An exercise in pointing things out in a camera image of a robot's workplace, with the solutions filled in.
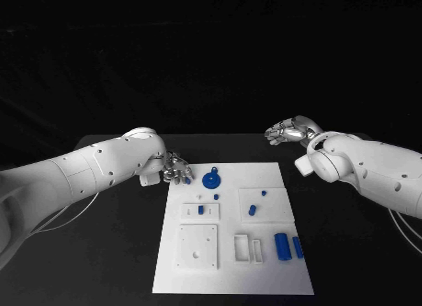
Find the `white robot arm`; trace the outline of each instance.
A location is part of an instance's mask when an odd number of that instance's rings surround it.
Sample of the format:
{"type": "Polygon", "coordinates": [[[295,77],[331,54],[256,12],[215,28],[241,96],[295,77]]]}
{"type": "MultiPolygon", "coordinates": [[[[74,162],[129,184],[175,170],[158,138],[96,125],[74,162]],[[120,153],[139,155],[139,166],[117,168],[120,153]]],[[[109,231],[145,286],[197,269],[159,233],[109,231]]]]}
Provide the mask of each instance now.
{"type": "Polygon", "coordinates": [[[422,219],[422,154],[382,142],[323,132],[303,116],[280,121],[264,132],[270,145],[299,141],[306,155],[295,165],[326,182],[349,183],[388,209],[422,219]]]}
{"type": "Polygon", "coordinates": [[[0,269],[37,224],[54,212],[133,175],[142,186],[192,179],[187,162],[165,150],[152,129],[89,145],[56,158],[0,171],[0,269]]]}

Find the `blue object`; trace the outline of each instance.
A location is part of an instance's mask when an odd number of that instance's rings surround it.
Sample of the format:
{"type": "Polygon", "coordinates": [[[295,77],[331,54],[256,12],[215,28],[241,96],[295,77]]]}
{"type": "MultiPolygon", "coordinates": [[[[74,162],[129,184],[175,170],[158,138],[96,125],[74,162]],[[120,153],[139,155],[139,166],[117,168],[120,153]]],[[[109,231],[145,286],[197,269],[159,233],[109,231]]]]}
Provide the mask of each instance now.
{"type": "Polygon", "coordinates": [[[276,252],[279,260],[290,260],[290,246],[287,244],[286,234],[274,234],[276,252]]]}
{"type": "Polygon", "coordinates": [[[256,211],[256,206],[251,205],[248,209],[248,215],[254,215],[254,211],[256,211]]]}
{"type": "Polygon", "coordinates": [[[295,249],[296,249],[297,258],[303,258],[302,248],[300,248],[297,237],[293,237],[293,245],[295,245],[295,249]]]}
{"type": "Polygon", "coordinates": [[[207,189],[214,189],[221,182],[221,178],[217,175],[217,169],[215,167],[211,168],[211,172],[205,173],[202,176],[202,185],[207,189]]]}

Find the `black table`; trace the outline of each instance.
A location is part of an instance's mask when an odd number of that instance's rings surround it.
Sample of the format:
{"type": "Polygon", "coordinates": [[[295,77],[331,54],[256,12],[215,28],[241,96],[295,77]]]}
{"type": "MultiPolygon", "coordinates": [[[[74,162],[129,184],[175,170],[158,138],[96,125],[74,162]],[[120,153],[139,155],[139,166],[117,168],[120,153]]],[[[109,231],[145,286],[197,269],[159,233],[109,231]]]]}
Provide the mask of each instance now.
{"type": "MultiPolygon", "coordinates": [[[[116,136],[86,136],[76,149],[116,136]]],[[[422,256],[387,209],[351,185],[300,176],[297,143],[270,146],[261,134],[161,137],[189,163],[279,162],[315,296],[152,294],[168,184],[140,187],[133,177],[99,194],[74,222],[27,240],[0,272],[0,305],[422,304],[422,256]]]]}

